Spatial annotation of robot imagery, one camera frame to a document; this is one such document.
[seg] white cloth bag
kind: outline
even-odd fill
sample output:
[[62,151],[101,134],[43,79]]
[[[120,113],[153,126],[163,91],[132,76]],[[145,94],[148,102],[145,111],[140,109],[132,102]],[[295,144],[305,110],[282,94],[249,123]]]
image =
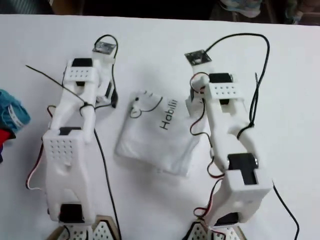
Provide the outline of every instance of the white cloth bag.
[[[147,162],[168,173],[187,176],[191,153],[199,142],[190,133],[191,118],[184,101],[139,92],[116,147],[120,156]],[[202,131],[200,121],[192,132]]]

